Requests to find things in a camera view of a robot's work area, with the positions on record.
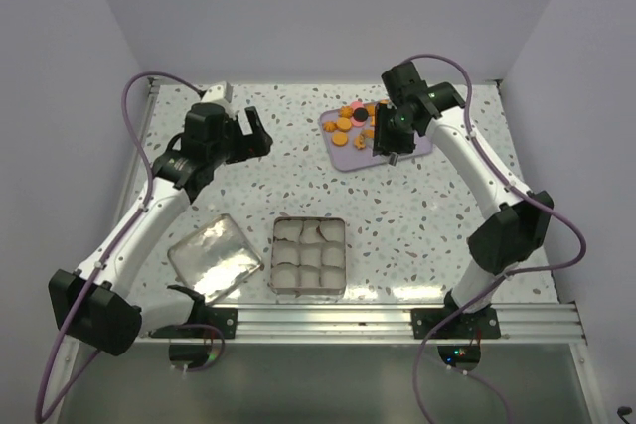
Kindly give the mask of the orange flower cookie front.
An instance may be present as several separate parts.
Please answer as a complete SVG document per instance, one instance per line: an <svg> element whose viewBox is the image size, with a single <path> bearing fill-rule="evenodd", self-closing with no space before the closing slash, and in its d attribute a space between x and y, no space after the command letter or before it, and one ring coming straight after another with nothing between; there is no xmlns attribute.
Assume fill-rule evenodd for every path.
<svg viewBox="0 0 636 424"><path fill-rule="evenodd" d="M366 149L367 144L365 138L363 136L356 137L353 141L353 146L359 151Z"/></svg>

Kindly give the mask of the orange round sandwich cookie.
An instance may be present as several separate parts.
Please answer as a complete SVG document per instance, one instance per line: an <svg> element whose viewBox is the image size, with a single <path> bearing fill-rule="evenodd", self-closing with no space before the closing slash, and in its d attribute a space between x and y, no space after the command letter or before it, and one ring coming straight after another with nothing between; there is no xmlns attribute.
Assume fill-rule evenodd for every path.
<svg viewBox="0 0 636 424"><path fill-rule="evenodd" d="M337 128L342 132L348 132L352 128L352 123L349 118L339 117L336 121Z"/></svg>

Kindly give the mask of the orange round cookie front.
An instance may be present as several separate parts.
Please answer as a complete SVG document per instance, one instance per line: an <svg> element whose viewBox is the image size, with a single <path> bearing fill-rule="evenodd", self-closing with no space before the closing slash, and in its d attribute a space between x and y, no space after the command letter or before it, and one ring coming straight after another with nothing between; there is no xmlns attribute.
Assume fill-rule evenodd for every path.
<svg viewBox="0 0 636 424"><path fill-rule="evenodd" d="M332 143L337 147L343 147L348 143L348 135L342 131L335 131L331 136Z"/></svg>

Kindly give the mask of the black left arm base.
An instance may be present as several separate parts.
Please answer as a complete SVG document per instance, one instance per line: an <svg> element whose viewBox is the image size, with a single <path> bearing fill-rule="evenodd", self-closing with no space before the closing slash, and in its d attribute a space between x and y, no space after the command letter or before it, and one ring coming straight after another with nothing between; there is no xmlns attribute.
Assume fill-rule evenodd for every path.
<svg viewBox="0 0 636 424"><path fill-rule="evenodd" d="M153 339L210 339L223 337L232 340L239 322L237 308L206 307L193 315L185 325L166 326L152 331Z"/></svg>

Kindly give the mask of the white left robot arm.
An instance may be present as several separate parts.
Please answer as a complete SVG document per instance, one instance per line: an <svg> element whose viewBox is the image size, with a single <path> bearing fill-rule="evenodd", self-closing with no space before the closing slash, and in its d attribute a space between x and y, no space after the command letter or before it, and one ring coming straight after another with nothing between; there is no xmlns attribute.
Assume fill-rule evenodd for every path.
<svg viewBox="0 0 636 424"><path fill-rule="evenodd" d="M251 128L218 102L194 104L184 130L155 159L142 196L97 250L74 271L57 271L48 288L60 337L70 336L119 356L140 336L174 327L184 337L207 323L203 295L168 287L165 305L140 308L127 300L140 267L169 226L185 212L222 165L269 154L272 138L258 111L245 111Z"/></svg>

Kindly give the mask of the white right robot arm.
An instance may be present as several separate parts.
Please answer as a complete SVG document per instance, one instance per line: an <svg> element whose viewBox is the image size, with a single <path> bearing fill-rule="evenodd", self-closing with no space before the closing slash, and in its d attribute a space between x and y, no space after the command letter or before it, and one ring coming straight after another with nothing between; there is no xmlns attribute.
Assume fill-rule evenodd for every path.
<svg viewBox="0 0 636 424"><path fill-rule="evenodd" d="M554 201L532 192L495 157L471 121L470 93L448 82L428 84L411 61L385 71L382 82L390 102L376 108L374 155L394 163L413 152L417 137L426 138L460 175L484 219L467 239L471 262L442 314L446 332L465 337L499 284L542 247Z"/></svg>

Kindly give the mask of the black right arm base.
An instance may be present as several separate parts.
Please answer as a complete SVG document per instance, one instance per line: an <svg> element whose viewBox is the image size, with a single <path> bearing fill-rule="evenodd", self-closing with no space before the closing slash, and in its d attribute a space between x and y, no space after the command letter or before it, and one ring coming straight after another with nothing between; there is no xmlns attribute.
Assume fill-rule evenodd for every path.
<svg viewBox="0 0 636 424"><path fill-rule="evenodd" d="M452 314L449 307L423 307L410 310L413 337L423 340L428 333L441 340L497 340L502 337L497 312L490 306L473 314L459 314L446 321Z"/></svg>

